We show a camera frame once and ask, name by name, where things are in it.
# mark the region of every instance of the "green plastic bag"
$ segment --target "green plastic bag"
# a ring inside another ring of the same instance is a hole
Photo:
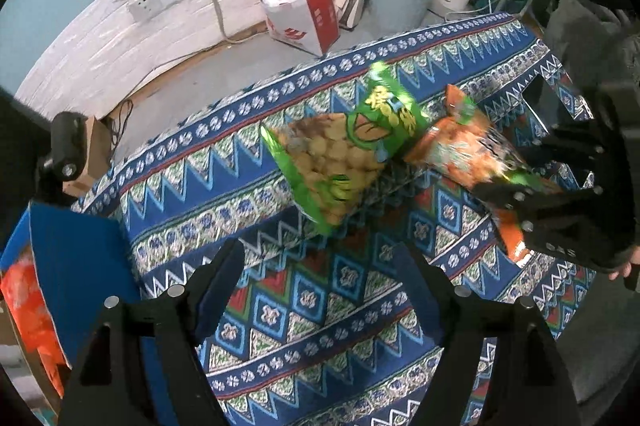
[[[359,204],[385,164],[427,127],[414,98],[379,62],[367,74],[364,101],[349,114],[322,114],[262,138],[300,210],[328,235]]]

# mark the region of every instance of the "silver bolt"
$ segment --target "silver bolt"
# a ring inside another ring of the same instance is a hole
[[[533,298],[530,296],[520,296],[518,298],[518,303],[526,309],[532,309],[536,306],[536,302],[534,302]]]
[[[113,309],[118,303],[120,303],[120,298],[117,296],[110,296],[104,301],[104,306],[108,309]]]
[[[469,289],[466,285],[456,285],[455,289],[453,289],[458,296],[461,298],[468,298],[471,296],[471,289]]]
[[[65,164],[62,167],[62,175],[64,175],[65,177],[71,177],[75,173],[76,173],[76,165],[73,164],[72,162]]]
[[[166,290],[166,293],[171,296],[171,298],[177,298],[184,293],[184,285],[172,285]]]

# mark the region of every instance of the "human hand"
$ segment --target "human hand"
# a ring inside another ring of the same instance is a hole
[[[631,258],[628,262],[623,264],[617,271],[613,273],[609,273],[609,279],[615,280],[621,273],[624,278],[631,274],[631,266],[633,263],[640,264],[640,246],[636,246],[634,248],[633,253],[631,254]]]

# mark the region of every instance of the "red logo on bag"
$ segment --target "red logo on bag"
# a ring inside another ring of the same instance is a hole
[[[284,34],[292,40],[300,40],[305,37],[306,31],[298,31],[298,29],[285,29]]]

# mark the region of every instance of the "chip bag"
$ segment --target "chip bag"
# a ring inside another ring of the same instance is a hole
[[[426,128],[418,103],[388,66],[373,64],[367,80],[367,96],[351,113],[260,129],[297,206],[323,235],[340,225],[386,162]]]
[[[468,190],[481,182],[501,181],[544,193],[560,191],[557,184],[531,171],[514,146],[462,90],[448,85],[445,104],[449,116],[425,133],[404,156],[406,162],[432,167]],[[516,214],[498,208],[490,210],[507,256],[520,262],[529,251]]]

